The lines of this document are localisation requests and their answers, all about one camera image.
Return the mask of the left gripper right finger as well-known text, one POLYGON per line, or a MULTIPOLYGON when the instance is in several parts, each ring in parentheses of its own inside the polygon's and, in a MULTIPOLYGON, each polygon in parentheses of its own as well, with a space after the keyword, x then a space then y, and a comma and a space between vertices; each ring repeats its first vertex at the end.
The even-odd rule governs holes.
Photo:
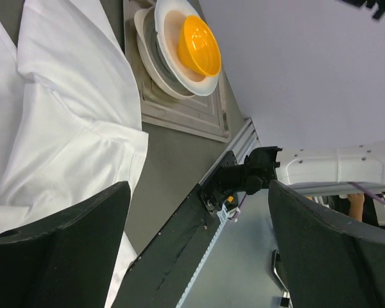
POLYGON ((385 230, 269 185, 273 230, 294 307, 385 307, 385 230))

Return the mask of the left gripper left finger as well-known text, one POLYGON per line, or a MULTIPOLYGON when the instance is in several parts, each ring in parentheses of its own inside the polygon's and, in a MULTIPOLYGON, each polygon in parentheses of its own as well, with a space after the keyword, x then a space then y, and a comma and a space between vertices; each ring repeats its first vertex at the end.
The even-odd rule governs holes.
POLYGON ((0 307, 103 307, 130 206, 127 182, 0 235, 0 307))

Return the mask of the white shirt garment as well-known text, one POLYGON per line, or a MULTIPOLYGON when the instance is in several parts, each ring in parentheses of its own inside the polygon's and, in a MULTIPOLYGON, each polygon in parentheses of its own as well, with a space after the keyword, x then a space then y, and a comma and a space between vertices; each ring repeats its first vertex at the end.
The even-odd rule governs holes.
POLYGON ((135 76, 100 1, 25 1, 0 21, 0 234, 118 182, 146 160, 135 76))

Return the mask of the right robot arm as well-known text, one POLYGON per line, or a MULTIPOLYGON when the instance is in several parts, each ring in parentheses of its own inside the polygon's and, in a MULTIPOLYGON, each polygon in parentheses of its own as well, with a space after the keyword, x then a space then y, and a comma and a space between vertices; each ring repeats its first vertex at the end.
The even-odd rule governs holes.
POLYGON ((253 195, 277 180, 299 193, 348 184, 381 204, 385 190, 385 141, 330 150, 255 148, 238 164, 232 151, 201 186, 198 196, 209 212, 220 211, 235 193, 253 195))

